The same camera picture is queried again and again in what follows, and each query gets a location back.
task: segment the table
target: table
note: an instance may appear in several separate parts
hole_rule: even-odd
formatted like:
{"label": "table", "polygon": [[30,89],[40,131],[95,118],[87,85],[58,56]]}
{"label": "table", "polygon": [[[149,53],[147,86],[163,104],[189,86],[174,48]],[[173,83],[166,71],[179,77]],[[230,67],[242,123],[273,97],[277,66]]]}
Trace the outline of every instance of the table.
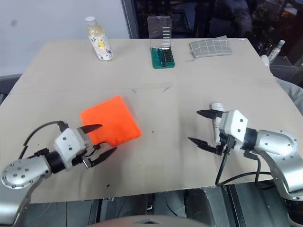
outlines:
{"label": "table", "polygon": [[[37,126],[64,120],[81,126],[80,112],[121,95],[143,135],[122,144],[101,165],[54,174],[33,192],[32,202],[76,201],[214,185],[222,157],[198,149],[187,137],[214,141],[212,122],[196,114],[212,102],[238,109],[259,129],[283,129],[298,138],[303,118],[247,39],[229,39],[231,56],[192,60],[188,43],[172,40],[176,66],[152,68],[149,40],[111,40],[114,58],[100,61],[89,41],[48,43],[0,106],[0,169],[18,158]],[[26,157],[52,148],[54,126],[29,143]],[[255,171],[257,163],[236,148],[222,180]],[[268,171],[263,159],[262,171]],[[261,180],[270,179],[263,175]],[[250,182],[254,176],[235,182]]]}

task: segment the orange towel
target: orange towel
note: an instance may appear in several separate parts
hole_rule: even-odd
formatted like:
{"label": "orange towel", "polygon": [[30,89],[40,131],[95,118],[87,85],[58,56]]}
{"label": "orange towel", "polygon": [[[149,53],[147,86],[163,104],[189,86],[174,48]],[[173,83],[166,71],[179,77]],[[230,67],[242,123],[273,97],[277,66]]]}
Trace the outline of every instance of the orange towel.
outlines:
{"label": "orange towel", "polygon": [[93,144],[107,142],[114,147],[142,134],[121,96],[84,110],[80,116],[84,125],[103,125],[89,133]]}

